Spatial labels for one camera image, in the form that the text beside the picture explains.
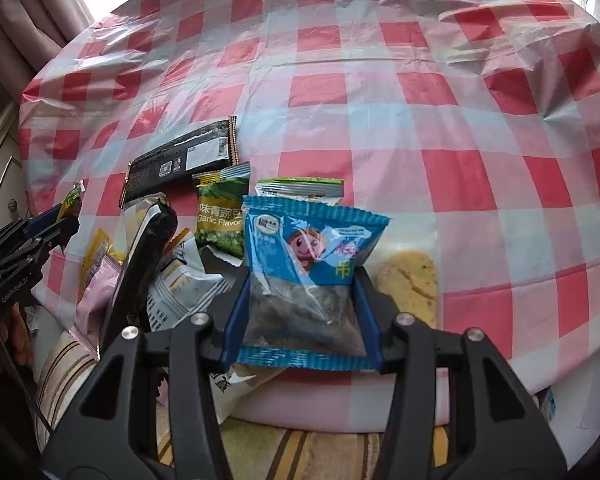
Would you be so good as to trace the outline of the person left hand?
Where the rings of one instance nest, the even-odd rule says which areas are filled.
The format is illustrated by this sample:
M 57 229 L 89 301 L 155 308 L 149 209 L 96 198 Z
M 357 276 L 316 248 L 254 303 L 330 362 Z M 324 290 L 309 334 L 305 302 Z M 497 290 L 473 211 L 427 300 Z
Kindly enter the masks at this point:
M 6 363 L 3 348 L 6 348 L 18 365 L 32 363 L 33 353 L 29 332 L 18 304 L 14 304 L 0 321 L 0 373 Z

